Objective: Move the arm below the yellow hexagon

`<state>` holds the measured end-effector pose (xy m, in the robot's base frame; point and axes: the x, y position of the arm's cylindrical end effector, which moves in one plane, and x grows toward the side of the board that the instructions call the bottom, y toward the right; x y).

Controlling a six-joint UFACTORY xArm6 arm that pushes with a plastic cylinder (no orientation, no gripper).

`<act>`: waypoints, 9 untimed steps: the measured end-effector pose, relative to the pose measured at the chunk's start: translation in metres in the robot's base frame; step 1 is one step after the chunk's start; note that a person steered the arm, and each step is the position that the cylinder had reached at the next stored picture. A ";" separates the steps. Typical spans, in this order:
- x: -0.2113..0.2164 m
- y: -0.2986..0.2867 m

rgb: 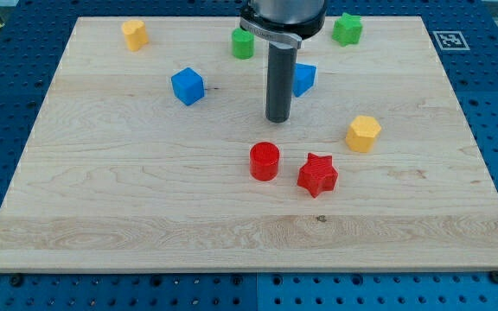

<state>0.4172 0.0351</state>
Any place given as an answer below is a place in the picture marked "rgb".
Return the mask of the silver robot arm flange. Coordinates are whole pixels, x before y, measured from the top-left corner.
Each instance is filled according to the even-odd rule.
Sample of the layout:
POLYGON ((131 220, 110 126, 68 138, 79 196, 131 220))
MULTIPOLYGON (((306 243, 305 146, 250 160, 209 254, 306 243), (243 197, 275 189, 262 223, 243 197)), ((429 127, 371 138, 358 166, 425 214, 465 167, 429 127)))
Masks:
POLYGON ((325 21, 327 0, 248 0, 239 12, 239 26, 282 47, 299 49, 325 21))

